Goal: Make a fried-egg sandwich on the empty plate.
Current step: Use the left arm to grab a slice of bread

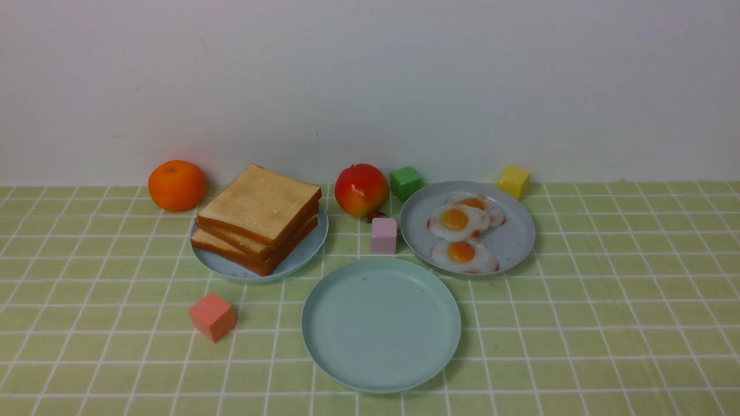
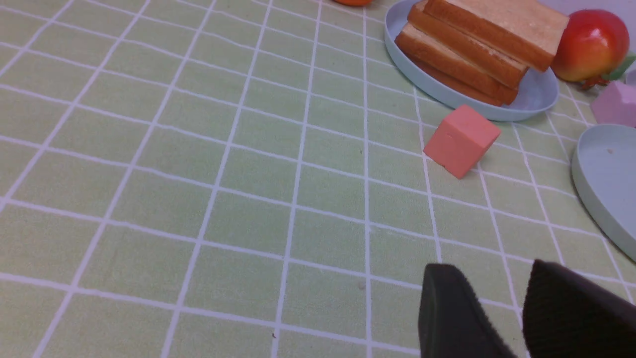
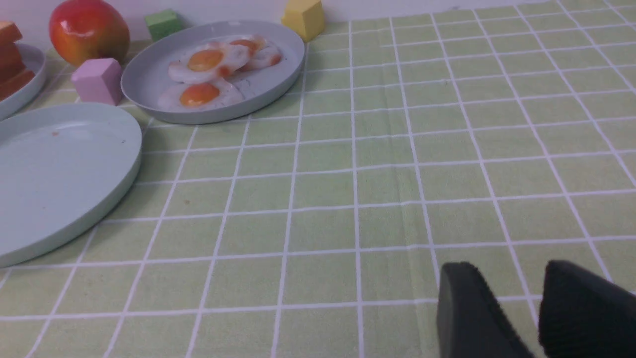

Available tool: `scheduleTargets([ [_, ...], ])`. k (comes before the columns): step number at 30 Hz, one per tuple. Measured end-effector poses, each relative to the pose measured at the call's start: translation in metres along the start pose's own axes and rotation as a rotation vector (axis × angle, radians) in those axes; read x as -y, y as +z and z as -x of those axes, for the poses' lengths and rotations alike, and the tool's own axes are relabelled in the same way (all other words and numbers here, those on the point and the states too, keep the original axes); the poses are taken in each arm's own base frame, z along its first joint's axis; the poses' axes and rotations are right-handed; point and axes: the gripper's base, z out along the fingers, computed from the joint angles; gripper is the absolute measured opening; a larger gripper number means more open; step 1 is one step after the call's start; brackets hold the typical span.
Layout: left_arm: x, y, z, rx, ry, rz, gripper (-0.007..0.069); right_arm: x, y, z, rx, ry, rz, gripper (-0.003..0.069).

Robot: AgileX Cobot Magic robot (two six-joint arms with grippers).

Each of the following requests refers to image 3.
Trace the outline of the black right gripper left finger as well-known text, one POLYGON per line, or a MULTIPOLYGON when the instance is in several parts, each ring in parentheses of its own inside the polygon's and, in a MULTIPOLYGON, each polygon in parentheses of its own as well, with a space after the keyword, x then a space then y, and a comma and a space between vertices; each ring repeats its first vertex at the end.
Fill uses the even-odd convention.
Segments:
POLYGON ((534 356, 471 263, 442 265, 436 322, 442 358, 534 356))

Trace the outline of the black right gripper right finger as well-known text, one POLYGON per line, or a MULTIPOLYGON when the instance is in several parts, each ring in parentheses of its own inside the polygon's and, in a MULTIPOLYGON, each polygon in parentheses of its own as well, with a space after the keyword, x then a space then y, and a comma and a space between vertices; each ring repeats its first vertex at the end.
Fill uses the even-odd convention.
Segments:
POLYGON ((636 298, 565 260, 545 268, 539 344, 550 358, 633 358, 636 298))

